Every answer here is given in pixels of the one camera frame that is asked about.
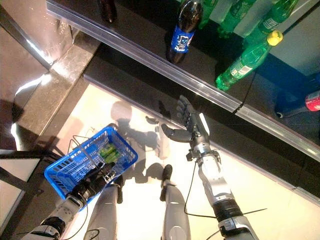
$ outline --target dark soda bottle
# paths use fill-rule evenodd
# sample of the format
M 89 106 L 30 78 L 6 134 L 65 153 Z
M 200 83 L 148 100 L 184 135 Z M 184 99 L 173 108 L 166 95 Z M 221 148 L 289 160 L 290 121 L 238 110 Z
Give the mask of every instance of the dark soda bottle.
M 202 18 L 203 8 L 198 0 L 185 0 L 178 11 L 178 21 L 175 26 L 167 59 L 178 64 L 188 52 L 189 44 Z
M 289 118 L 299 113 L 315 112 L 319 110 L 320 90 L 293 102 L 277 104 L 274 109 L 275 114 L 281 119 Z
M 104 21 L 113 23 L 117 19 L 117 9 L 114 0 L 97 0 L 101 17 Z

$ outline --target black wire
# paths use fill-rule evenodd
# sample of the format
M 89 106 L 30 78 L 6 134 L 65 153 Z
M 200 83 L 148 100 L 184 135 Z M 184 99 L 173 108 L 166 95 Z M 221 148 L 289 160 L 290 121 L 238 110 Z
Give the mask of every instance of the black wire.
M 262 209 L 254 210 L 254 211 L 248 211 L 248 212 L 244 213 L 243 215 L 246 215 L 246 214 L 252 214 L 252 213 L 256 213 L 256 212 L 260 212 L 260 211 L 263 211 L 263 210 L 267 210 L 267 208 L 262 208 Z
M 216 235 L 218 232 L 220 232 L 220 230 L 216 231 L 214 234 L 210 235 L 206 240 L 209 240 L 211 237 L 213 237 L 214 235 Z
M 88 204 L 87 204 L 87 201 L 85 200 L 85 198 L 84 198 L 84 197 L 82 197 L 82 200 L 84 201 L 84 203 L 85 203 L 85 207 L 86 207 L 86 215 L 85 215 L 84 222 L 83 222 L 83 224 L 81 225 L 81 227 L 79 228 L 79 230 L 78 230 L 78 231 L 76 231 L 76 233 L 75 233 L 75 234 L 73 234 L 73 235 L 72 235 L 71 237 L 69 237 L 69 238 L 62 239 L 62 240 L 69 240 L 69 239 L 72 239 L 75 235 L 77 235 L 77 234 L 79 233 L 79 231 L 80 231 L 80 230 L 83 228 L 83 226 L 85 225 L 86 220 L 87 220 L 87 217 L 88 217 Z M 28 234 L 28 233 L 30 233 L 30 231 L 17 233 L 17 234 L 15 234 L 15 235 Z
M 84 234 L 83 240 L 85 239 L 87 233 L 92 232 L 92 231 L 97 231 L 97 234 L 94 235 L 93 237 L 91 237 L 91 238 L 88 239 L 88 240 L 92 240 L 92 239 L 94 239 L 95 237 L 97 237 L 97 236 L 100 234 L 100 230 L 99 230 L 99 229 L 91 229 L 91 230 L 88 230 L 88 231 L 86 231 L 86 233 Z
M 84 203 L 85 203 L 85 206 L 86 206 L 86 215 L 85 215 L 85 219 L 84 219 L 84 222 L 83 222 L 83 224 L 81 225 L 81 227 L 79 228 L 79 230 L 78 231 L 76 231 L 76 233 L 75 234 L 73 234 L 71 237 L 69 237 L 69 238 L 66 238 L 66 239 L 62 239 L 62 240 L 69 240 L 69 239 L 72 239 L 75 235 L 77 235 L 79 232 L 80 232 L 80 230 L 83 228 L 83 226 L 85 225 L 85 223 L 86 223 L 86 220 L 87 220 L 87 217 L 88 217 L 88 203 L 87 203 L 87 201 L 85 200 L 85 198 L 83 197 L 83 196 L 81 196 L 82 197 L 82 200 L 84 200 Z
M 190 215 L 190 216 L 195 216 L 195 217 L 216 219 L 215 216 L 206 216 L 206 215 L 193 214 L 193 213 L 188 213 L 188 212 L 186 211 L 186 209 L 187 209 L 187 202 L 188 202 L 188 199 L 189 199 L 189 195 L 190 195 L 192 183 L 193 183 L 193 181 L 194 181 L 196 165 L 197 165 L 197 162 L 195 161 L 195 162 L 194 162 L 194 168 L 193 168 L 192 179 L 191 179 L 191 183 L 190 183 L 190 188 L 189 188 L 188 196 L 186 197 L 185 204 L 184 204 L 184 213 L 187 214 L 187 215 Z
M 199 215 L 199 214 L 193 214 L 193 213 L 188 213 L 187 212 L 187 202 L 188 202 L 189 195 L 190 195 L 190 192 L 191 192 L 192 183 L 194 181 L 196 165 L 197 165 L 197 162 L 195 161 L 194 162 L 194 168 L 193 168 L 193 173 L 192 173 L 192 179 L 191 179 L 191 183 L 190 183 L 189 192 L 188 192 L 188 195 L 186 197 L 185 204 L 184 204 L 184 213 L 187 214 L 187 215 L 190 215 L 190 216 L 195 216 L 195 217 L 216 219 L 215 216 Z M 259 209 L 259 210 L 249 211 L 249 212 L 243 213 L 243 215 L 260 212 L 260 211 L 263 211 L 263 210 L 266 210 L 266 209 L 267 208 L 262 208 L 262 209 Z
M 251 80 L 251 83 L 250 83 L 250 85 L 249 85 L 248 91 L 246 92 L 242 103 L 232 112 L 233 114 L 236 114 L 236 113 L 238 112 L 238 110 L 239 110 L 240 108 L 242 108 L 242 106 L 245 104 L 246 99 L 247 99 L 247 97 L 248 97 L 248 95 L 249 95 L 249 92 L 250 92 L 250 90 L 251 90 L 252 83 L 254 82 L 254 80 L 255 80 L 255 78 L 256 78 L 256 75 L 257 75 L 257 71 L 254 71 L 254 75 L 253 75 L 253 77 L 252 77 L 252 80 Z
M 28 233 L 30 233 L 30 232 L 29 232 L 29 231 L 26 231 L 26 232 L 20 232 L 20 233 L 15 234 L 15 236 L 16 236 L 16 235 L 21 235 L 21 234 L 28 234 Z

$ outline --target blue bin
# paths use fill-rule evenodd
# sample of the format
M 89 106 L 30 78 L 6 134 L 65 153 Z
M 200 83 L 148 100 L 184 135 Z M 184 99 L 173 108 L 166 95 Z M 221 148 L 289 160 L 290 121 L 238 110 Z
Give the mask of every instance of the blue bin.
M 121 157 L 112 168 L 112 171 L 115 172 L 112 178 L 113 181 L 137 161 L 138 154 L 117 131 L 110 126 L 103 128 L 93 137 L 82 143 L 80 145 L 81 147 L 76 147 L 68 155 L 57 160 L 45 169 L 45 178 L 62 199 L 66 199 L 67 194 L 72 191 L 77 183 L 80 182 L 90 170 L 96 168 L 87 155 L 91 157 L 96 165 L 104 163 L 104 159 L 99 155 L 99 152 L 108 144 L 114 144 L 117 151 L 121 153 Z

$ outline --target green plastic bottle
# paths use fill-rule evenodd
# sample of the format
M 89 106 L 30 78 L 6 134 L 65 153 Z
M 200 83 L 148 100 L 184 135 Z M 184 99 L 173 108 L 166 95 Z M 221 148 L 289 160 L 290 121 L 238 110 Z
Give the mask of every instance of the green plastic bottle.
M 224 73 L 216 78 L 216 87 L 222 91 L 227 91 L 234 83 L 259 67 L 271 48 L 280 43 L 282 39 L 282 33 L 275 30 L 264 41 L 249 46 Z
M 246 16 L 256 0 L 237 0 L 232 4 L 220 27 L 217 29 L 220 38 L 228 38 L 235 27 Z
M 259 43 L 275 30 L 280 23 L 284 22 L 291 15 L 297 2 L 298 0 L 280 0 L 274 4 L 250 35 L 244 39 L 244 47 Z
M 208 23 L 209 17 L 214 10 L 215 6 L 217 5 L 218 0 L 203 0 L 202 3 L 202 8 L 203 8 L 203 13 L 202 13 L 202 19 L 201 22 L 198 25 L 199 29 L 203 29 L 204 26 Z

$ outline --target shelf edge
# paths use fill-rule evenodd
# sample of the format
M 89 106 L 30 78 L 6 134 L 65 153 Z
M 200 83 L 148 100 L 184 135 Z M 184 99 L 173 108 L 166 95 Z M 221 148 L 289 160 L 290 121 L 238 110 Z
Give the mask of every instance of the shelf edge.
M 168 62 L 166 59 L 157 56 L 113 30 L 95 25 L 90 22 L 89 19 L 79 17 L 71 11 L 64 9 L 63 6 L 58 6 L 58 4 L 54 4 L 49 0 L 46 1 L 46 5 L 48 14 L 58 19 L 64 19 L 68 24 L 78 28 L 82 32 L 107 44 L 212 103 L 230 112 L 235 111 L 240 106 L 241 101 L 238 99 L 218 90 L 209 83 Z
M 320 147 L 287 126 L 276 122 L 266 114 L 246 104 L 236 112 L 236 115 L 281 139 L 320 163 Z

